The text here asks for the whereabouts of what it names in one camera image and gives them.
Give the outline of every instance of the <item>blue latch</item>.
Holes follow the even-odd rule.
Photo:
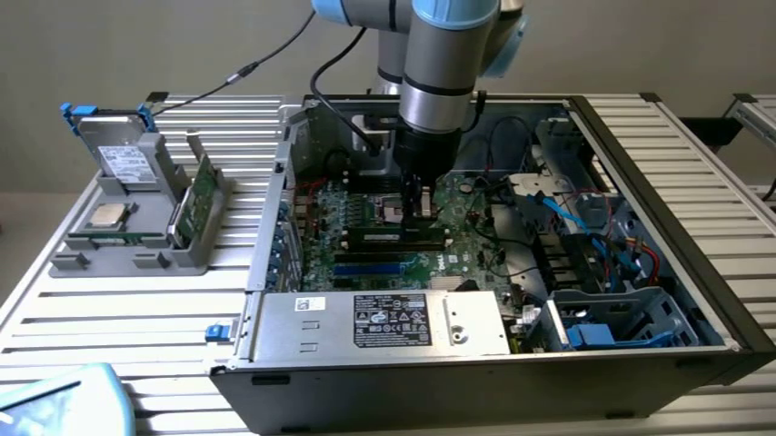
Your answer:
[[[156,131],[156,122],[153,121],[153,114],[150,113],[150,109],[148,108],[148,106],[145,106],[145,104],[142,103],[140,103],[140,105],[137,106],[137,115],[142,120],[142,123],[145,123],[145,131],[156,133],[157,131]]]
[[[205,342],[228,342],[229,341],[230,326],[224,324],[213,324],[204,330]]]
[[[71,109],[71,116],[90,116],[97,112],[98,108],[96,106],[74,106]]]
[[[566,329],[568,343],[575,350],[611,350],[623,348],[663,348],[670,345],[673,332],[655,334],[650,339],[615,341],[606,324],[576,324]]]
[[[71,120],[71,112],[70,112],[71,104],[62,103],[58,107],[58,111],[61,112],[61,118],[63,118],[63,122],[70,127],[70,132],[75,136],[79,136],[81,133],[77,131],[77,125],[74,125],[74,121]]]

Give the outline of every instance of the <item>wire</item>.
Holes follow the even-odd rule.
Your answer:
[[[635,245],[635,239],[627,238],[627,239],[624,239],[624,243],[627,245]],[[651,258],[651,273],[648,276],[647,284],[655,284],[656,283],[656,274],[659,273],[659,256],[656,255],[654,250],[644,243],[640,243],[640,249]]]
[[[532,271],[532,270],[538,270],[538,266],[532,266],[532,267],[530,267],[530,268],[526,268],[524,270],[522,270],[522,271],[519,271],[519,272],[515,272],[514,274],[499,274],[498,272],[495,272],[495,271],[492,270],[492,259],[494,259],[494,258],[495,258],[495,256],[494,256],[494,257],[491,257],[490,261],[487,262],[487,272],[488,272],[490,274],[492,274],[492,275],[494,275],[495,277],[498,277],[498,278],[502,278],[502,279],[510,279],[511,277],[514,277],[514,276],[516,276],[516,275],[522,275],[522,274],[524,274],[524,273],[528,273],[528,272],[530,272],[530,271]]]
[[[336,115],[336,118],[339,118],[341,123],[344,123],[345,126],[349,127],[349,130],[352,131],[352,133],[355,133],[359,136],[359,138],[365,142],[365,145],[369,149],[371,155],[377,155],[379,154],[379,146],[372,142],[371,138],[365,135],[365,133],[363,132],[360,127],[357,125],[355,125],[349,121],[349,119],[336,110],[336,108],[331,105],[331,102],[328,101],[328,99],[325,97],[323,97],[323,94],[317,90],[317,79],[320,78],[321,74],[325,72],[325,70],[328,68],[331,68],[331,66],[333,64],[336,64],[341,60],[341,58],[344,58],[344,56],[348,55],[349,51],[352,50],[352,48],[357,45],[359,41],[361,40],[364,33],[365,33],[365,27],[361,27],[361,30],[355,35],[355,38],[352,38],[352,41],[349,42],[348,46],[344,47],[344,50],[341,50],[341,52],[325,64],[323,64],[321,67],[317,69],[317,71],[312,74],[312,77],[309,78],[309,91],[312,92],[312,95],[315,95],[315,98],[317,98],[320,103],[323,103],[323,105],[328,108],[328,110]]]
[[[487,136],[487,155],[484,157],[484,173],[490,172],[494,166],[492,139],[495,137],[495,130],[498,129],[498,126],[507,121],[516,121],[522,125],[522,128],[524,129],[524,148],[526,148],[524,153],[530,151],[528,149],[531,147],[531,127],[519,116],[516,115],[504,116],[492,125],[492,129],[490,130],[490,134]]]
[[[474,106],[474,120],[471,120],[471,125],[461,132],[463,134],[467,134],[476,128],[476,125],[479,124],[479,118],[482,117],[482,111],[484,110],[486,101],[487,101],[487,91],[478,91],[476,104]]]
[[[767,189],[767,192],[762,196],[763,202],[766,202],[770,199],[770,197],[773,196],[773,193],[776,193],[776,179],[773,179],[773,184],[770,185],[770,189]]]
[[[608,197],[606,196],[606,194],[602,193],[598,189],[594,189],[594,188],[578,189],[576,191],[574,191],[571,193],[571,195],[568,197],[566,197],[566,199],[562,201],[562,203],[558,204],[558,207],[562,207],[562,205],[564,203],[567,203],[570,199],[578,197],[582,193],[595,193],[600,197],[603,197],[603,201],[606,202],[606,214],[607,214],[607,216],[606,216],[606,222],[602,225],[606,225],[606,227],[608,229],[606,231],[606,236],[611,236],[611,230],[614,228],[614,226],[612,226],[612,208],[611,208],[611,203],[608,201]],[[552,223],[554,223],[554,221],[555,221],[556,218],[558,218],[558,214],[556,213],[552,213],[552,215],[548,217],[548,222],[546,224],[546,228],[547,229],[552,225]]]
[[[499,189],[508,186],[508,181],[502,181],[498,182],[496,184],[492,184],[490,186],[486,186],[484,188],[482,188],[476,194],[474,195],[474,198],[471,199],[471,204],[468,205],[468,208],[465,210],[465,213],[463,215],[463,225],[465,226],[467,224],[467,217],[468,214],[471,213],[471,211],[474,210],[474,204],[476,204],[478,199],[483,196],[486,191],[490,191],[491,189]],[[526,248],[532,248],[532,246],[526,243],[524,241],[520,241],[518,239],[504,239],[504,238],[499,238],[496,236],[490,236],[488,234],[486,234],[480,229],[478,229],[476,224],[474,223],[471,225],[471,229],[474,230],[474,233],[476,235],[479,235],[482,238],[487,239],[491,243],[518,243],[519,245],[522,245]]]
[[[164,112],[166,112],[172,109],[177,109],[178,107],[185,106],[185,105],[201,100],[205,97],[209,97],[212,94],[214,94],[222,88],[225,88],[226,86],[229,86],[232,84],[236,84],[240,80],[242,80],[256,70],[256,68],[261,64],[264,64],[264,62],[266,62],[272,57],[279,55],[280,52],[288,47],[288,45],[291,45],[293,43],[293,41],[297,39],[297,37],[304,33],[304,30],[307,29],[307,26],[309,25],[309,22],[312,21],[313,17],[315,17],[315,11],[312,11],[309,13],[307,20],[304,20],[304,23],[301,24],[301,27],[299,27],[299,29],[296,30],[296,33],[285,40],[285,42],[281,43],[280,46],[269,52],[269,54],[266,54],[264,57],[254,60],[248,65],[245,65],[242,68],[240,68],[237,70],[237,72],[226,78],[226,81],[222,84],[220,84],[212,91],[208,91],[204,94],[197,95],[196,97],[192,97],[190,99],[188,99],[182,103],[177,103],[177,104],[173,104],[170,106],[166,106],[164,109],[156,111],[153,113],[153,116],[162,114]]]

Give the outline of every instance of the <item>metal rail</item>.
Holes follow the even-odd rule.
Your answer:
[[[172,104],[184,98],[170,97]],[[776,340],[776,237],[761,211],[714,156],[670,113],[636,95],[588,97],[598,114],[690,232],[746,308]],[[240,419],[204,375],[202,357],[225,359],[229,345],[206,347],[206,325],[238,315],[249,256],[279,142],[280,97],[210,97],[158,117],[178,164],[193,162],[182,134],[202,131],[206,152],[236,180],[236,194],[201,277],[50,279],[35,262],[0,333],[0,391],[109,362],[132,397],[141,434],[244,436]],[[78,204],[96,188],[86,188]],[[59,227],[43,252],[58,246]],[[527,424],[413,431],[444,435],[643,435],[776,431],[776,363],[729,387],[703,387],[646,420]]]

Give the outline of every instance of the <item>black cable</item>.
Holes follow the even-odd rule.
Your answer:
[[[225,88],[226,86],[229,86],[230,83],[229,82],[224,82],[222,84],[220,84],[220,86],[217,88],[214,88],[212,91],[206,91],[204,94],[197,95],[192,98],[189,98],[185,102],[182,103],[177,103],[173,104],[170,106],[166,106],[164,109],[160,109],[158,111],[153,112],[153,116],[162,114],[164,112],[166,112],[170,109],[177,109],[181,106],[185,106],[186,104],[190,104],[193,102],[196,102],[197,100],[201,100],[202,98],[209,97],[212,94],[214,94],[217,91],[220,91],[222,88]]]
[[[770,185],[770,189],[767,189],[765,196],[762,196],[763,202],[766,202],[770,199],[770,197],[773,196],[773,193],[776,193],[776,179],[773,179],[773,184]]]
[[[492,270],[492,259],[491,259],[491,261],[488,262],[488,265],[487,265],[487,272],[490,274],[492,274],[495,277],[502,278],[502,279],[510,279],[511,277],[515,277],[518,275],[522,275],[524,273],[528,273],[532,270],[538,270],[538,266],[532,266],[530,268],[526,268],[524,270],[522,270],[519,272],[515,272],[514,274],[499,274],[498,272],[495,272]]]
[[[527,122],[522,119],[522,117],[516,116],[516,115],[510,115],[510,116],[504,116],[503,118],[500,118],[495,124],[492,125],[492,129],[490,130],[490,134],[487,136],[487,155],[484,157],[484,167],[490,170],[492,169],[492,165],[494,165],[494,161],[492,161],[492,138],[495,137],[495,130],[498,129],[498,126],[504,123],[506,121],[516,121],[520,125],[522,128],[524,129],[524,153],[530,152],[530,148],[531,148],[531,127],[528,126]]]
[[[474,195],[474,198],[471,199],[471,204],[468,205],[468,208],[465,210],[465,213],[463,215],[463,225],[465,226],[467,224],[467,217],[468,214],[471,213],[471,211],[474,210],[474,204],[476,203],[479,197],[484,194],[486,191],[490,191],[491,189],[502,189],[506,186],[508,186],[508,181],[502,181],[494,185],[490,185],[487,187],[484,187],[482,190],[479,190],[479,192]],[[498,236],[490,236],[488,234],[486,234],[478,227],[476,224],[471,224],[471,230],[474,230],[474,233],[487,239],[491,243],[518,243],[519,245],[522,245],[526,248],[532,248],[532,246],[516,239],[506,239],[506,238],[499,238]]]
[[[333,64],[336,64],[341,60],[344,56],[348,55],[349,51],[361,40],[364,33],[365,27],[361,27],[361,30],[355,35],[355,38],[352,38],[352,41],[349,42],[348,46],[344,47],[344,50],[341,50],[341,52],[325,64],[323,64],[317,71],[312,74],[312,77],[309,78],[309,91],[312,92],[312,95],[315,95],[315,98],[317,98],[320,103],[323,103],[328,110],[336,115],[336,118],[339,118],[341,123],[344,123],[345,126],[349,127],[352,133],[355,133],[359,136],[359,138],[365,142],[365,145],[369,149],[369,155],[375,156],[379,154],[379,146],[372,142],[371,138],[365,135],[360,127],[355,125],[349,121],[349,119],[336,110],[336,108],[331,105],[328,99],[323,97],[320,91],[317,90],[317,79],[320,78],[321,74],[325,72],[328,68],[331,68]]]
[[[272,57],[274,57],[288,47],[288,45],[291,45],[293,43],[293,41],[297,39],[297,37],[301,35],[301,33],[304,33],[304,30],[307,29],[307,26],[309,25],[309,22],[312,21],[313,17],[315,17],[315,11],[312,11],[309,13],[307,20],[304,20],[304,23],[301,24],[301,27],[299,27],[299,29],[296,30],[296,33],[285,40],[285,42],[281,43],[280,46],[269,52],[269,54],[266,54],[264,57],[254,60],[248,65],[245,65],[242,68],[240,68],[237,70],[237,72],[226,78],[226,81],[222,84],[220,84],[212,91],[208,91],[204,94],[189,98],[182,103],[177,103],[177,104],[173,104],[170,106],[166,106],[164,109],[156,111],[153,113],[153,116],[162,114],[164,112],[169,111],[170,109],[177,109],[178,107],[185,106],[186,104],[190,104],[190,103],[201,100],[205,97],[209,97],[212,94],[214,94],[222,88],[225,88],[226,86],[229,86],[232,84],[236,84],[240,80],[242,80],[256,70],[256,68],[261,64],[264,64],[264,62],[266,62]]]
[[[487,102],[487,91],[478,91],[476,104],[474,105],[474,120],[471,120],[471,125],[461,132],[463,134],[467,134],[476,128],[476,124],[479,124],[479,118],[482,117],[482,112],[484,111],[484,102]]]

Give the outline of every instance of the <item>warning label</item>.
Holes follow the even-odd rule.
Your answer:
[[[431,344],[425,295],[355,295],[352,342],[359,348]]]
[[[112,175],[121,183],[153,182],[153,171],[142,152],[132,146],[98,147],[98,152],[110,167]]]

